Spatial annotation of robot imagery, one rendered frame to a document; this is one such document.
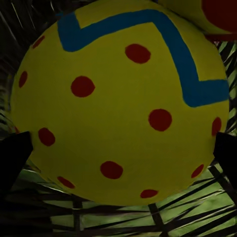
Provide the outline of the easter egg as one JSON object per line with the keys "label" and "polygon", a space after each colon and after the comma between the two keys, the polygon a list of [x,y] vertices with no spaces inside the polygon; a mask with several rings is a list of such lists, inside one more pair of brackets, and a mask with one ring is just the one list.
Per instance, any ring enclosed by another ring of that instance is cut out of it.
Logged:
{"label": "easter egg", "polygon": [[214,42],[237,41],[237,0],[152,0]]}
{"label": "easter egg", "polygon": [[215,42],[152,0],[66,12],[21,59],[10,109],[44,176],[102,205],[140,206],[196,182],[229,121]]}

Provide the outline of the wicker basket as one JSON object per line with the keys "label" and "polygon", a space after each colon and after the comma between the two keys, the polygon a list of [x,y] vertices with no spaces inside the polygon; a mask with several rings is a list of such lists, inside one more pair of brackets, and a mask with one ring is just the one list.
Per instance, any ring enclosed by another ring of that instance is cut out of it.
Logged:
{"label": "wicker basket", "polygon": [[[4,16],[0,12],[0,18],[2,18],[3,23],[9,33],[5,32],[2,26],[0,26],[0,34],[3,36],[4,40],[6,41],[9,50],[5,51],[2,48],[2,45],[0,44],[0,49],[2,49],[3,54],[0,54],[0,60],[4,57],[8,57],[11,61],[13,61],[16,65],[20,65],[20,62],[16,60],[14,57],[10,55],[11,52],[14,52],[18,57],[23,59],[23,56],[26,53],[26,49],[22,46],[23,43],[25,43],[28,47],[32,45],[33,40],[32,38],[36,38],[46,29],[49,28],[51,25],[53,25],[53,22],[50,20],[49,15],[49,9],[48,9],[48,3],[50,2],[51,8],[56,16],[56,18],[59,20],[59,17],[56,15],[54,6],[52,2],[55,2],[59,13],[61,17],[66,15],[66,10],[63,5],[63,2],[66,4],[67,8],[70,12],[72,12],[71,2],[72,1],[78,1],[79,7],[83,7],[87,5],[90,2],[95,2],[99,0],[0,0],[0,7],[4,11],[5,15],[9,19],[10,23],[12,24],[13,28],[15,29],[17,35],[22,39],[21,42],[19,42],[16,37],[14,36],[12,30],[10,29],[9,25],[7,24]],[[14,12],[13,14],[10,12],[10,10],[5,5],[5,2],[9,2],[11,4],[11,7]],[[38,17],[40,18],[41,22],[43,23],[44,27],[40,30],[38,30],[35,27],[35,30],[29,21],[21,2],[24,2],[27,10],[29,12],[30,18],[34,24],[33,20],[33,13],[32,8],[36,11]],[[36,9],[36,7],[32,4],[32,2],[44,2],[45,12],[48,18],[47,20],[42,16],[42,14]],[[26,31],[24,30],[19,16],[15,10],[19,12],[21,15],[23,21],[25,22],[26,26],[31,32],[31,35],[29,36]],[[226,71],[226,76],[229,78],[231,73],[237,68],[237,48],[233,51],[231,55],[230,52],[234,46],[236,41],[227,42],[226,47],[220,52],[221,59],[224,63],[224,66],[226,67],[230,61],[231,64],[228,67]],[[220,46],[222,45],[223,41],[220,41],[218,43],[217,49],[220,50]],[[4,60],[5,61],[5,60]],[[15,72],[17,70],[12,67],[7,61],[5,61],[6,64],[8,64]],[[5,93],[6,95],[11,97],[12,92],[12,84],[14,81],[15,74],[7,69],[3,63],[0,63],[0,92]],[[231,84],[229,88],[229,92],[232,91],[235,84],[237,83],[237,76],[234,79],[233,83]],[[230,104],[229,104],[229,112],[236,107],[237,108],[237,96],[235,98],[230,97]],[[10,102],[8,99],[6,99],[2,94],[0,94],[0,103],[3,103],[7,108],[0,106],[0,109],[11,113]],[[14,127],[13,122],[9,120],[6,116],[4,116],[2,113],[0,113],[6,120],[9,122],[4,121],[3,119],[0,119],[0,122]],[[233,125],[233,123],[237,120],[237,114],[231,118],[227,122],[227,127],[225,129],[225,133],[229,134],[237,128],[237,123],[229,130],[229,128]],[[12,133],[10,131],[4,130],[2,127],[0,127],[0,135],[3,135],[4,137],[8,138],[12,135],[15,135],[15,133]],[[82,203],[83,201],[88,201],[87,199],[84,199],[82,197],[78,197],[76,195],[66,193],[63,191],[59,191],[47,186],[43,186],[42,184],[49,184],[49,183],[32,183],[30,181],[17,178],[14,185],[27,187],[31,189],[37,189],[45,192],[51,192],[50,194],[8,194],[5,200],[8,201],[14,201],[24,204],[29,204],[31,206],[39,206],[39,207],[45,207],[48,209],[40,209],[40,210],[29,210],[30,207],[27,210],[12,210],[12,211],[0,211],[0,223],[8,223],[8,224],[16,224],[16,225],[25,225],[25,226],[32,226],[32,227],[40,227],[40,228],[48,228],[48,229],[56,229],[56,230],[63,230],[63,232],[52,232],[52,233],[41,233],[41,234],[28,234],[28,235],[15,235],[15,236],[1,236],[1,237],[108,237],[113,235],[120,235],[120,234],[128,234],[133,233],[124,237],[169,237],[168,232],[174,231],[180,228],[183,228],[185,226],[206,220],[208,218],[227,213],[229,211],[234,210],[233,212],[220,217],[218,219],[215,219],[214,221],[203,225],[201,227],[198,227],[197,229],[190,231],[180,237],[196,237],[197,235],[206,232],[218,225],[221,225],[235,217],[237,217],[237,192],[235,191],[233,185],[228,182],[226,179],[227,176],[223,172],[221,173],[215,165],[218,163],[216,158],[213,158],[213,161],[209,166],[206,167],[206,169],[209,170],[209,172],[212,174],[213,178],[208,178],[205,180],[200,180],[197,182],[193,182],[190,184],[190,186],[206,182],[209,180],[214,179],[213,181],[204,184],[203,186],[185,194],[182,197],[179,197],[172,201],[171,203],[167,205],[163,205],[160,208],[156,208],[155,202],[150,203],[147,205],[149,211],[134,211],[134,210],[118,210],[119,208],[123,208],[123,206],[117,206],[117,205],[99,205],[96,207],[83,209]],[[31,167],[36,168],[36,165],[31,164],[25,164],[23,170],[35,172],[38,174],[44,175],[43,172],[31,169]],[[196,199],[193,199],[189,202],[180,204],[175,206],[180,207],[189,203],[193,203],[199,200],[202,200],[201,202],[197,203],[196,205],[188,208],[187,210],[183,211],[182,213],[176,215],[175,217],[169,219],[166,222],[163,222],[162,217],[160,216],[160,212],[162,209],[173,205],[174,203],[218,182],[219,185],[223,188],[222,190],[213,192],[211,194],[205,195],[203,197],[199,197]],[[227,193],[231,200],[234,202],[234,204],[217,208],[211,211],[207,211],[198,215],[194,215],[188,218],[181,219],[183,216],[188,214],[191,210],[195,209],[197,206],[204,203],[206,200],[213,196],[217,196],[220,194]],[[64,208],[61,206],[49,204],[43,202],[43,200],[61,200],[61,201],[73,201],[73,208]],[[99,226],[84,228],[83,227],[83,215],[96,215],[96,216],[113,216],[113,217],[119,217],[119,216],[126,216],[126,215],[133,215],[133,214],[141,214],[141,213],[150,213],[150,216],[152,217],[155,225],[148,225],[148,226],[136,226],[136,227],[121,227],[121,228],[107,228],[110,226],[118,225],[121,223],[125,223],[131,220],[125,220],[125,221],[119,221],[119,222],[113,222],[108,224],[103,224]],[[28,218],[38,218],[38,217],[51,217],[51,216],[61,216],[61,215],[72,215],[74,219],[74,227],[67,227],[63,225],[55,225],[55,224],[49,224],[49,223],[43,223],[33,220],[27,220]],[[235,235],[231,237],[237,237],[237,224],[227,227],[225,229],[204,235],[202,237],[225,237],[230,234],[235,233]]]}

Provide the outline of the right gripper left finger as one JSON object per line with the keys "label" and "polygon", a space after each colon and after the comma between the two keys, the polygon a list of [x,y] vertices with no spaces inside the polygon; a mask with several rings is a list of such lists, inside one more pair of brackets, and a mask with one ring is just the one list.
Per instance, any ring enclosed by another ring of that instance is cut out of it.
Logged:
{"label": "right gripper left finger", "polygon": [[4,203],[32,151],[28,131],[0,141],[0,205]]}

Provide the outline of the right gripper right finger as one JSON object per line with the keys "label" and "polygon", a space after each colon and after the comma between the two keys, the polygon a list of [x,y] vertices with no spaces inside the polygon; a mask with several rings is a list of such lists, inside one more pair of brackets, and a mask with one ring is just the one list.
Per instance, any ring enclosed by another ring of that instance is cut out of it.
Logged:
{"label": "right gripper right finger", "polygon": [[213,155],[237,192],[237,137],[218,132]]}

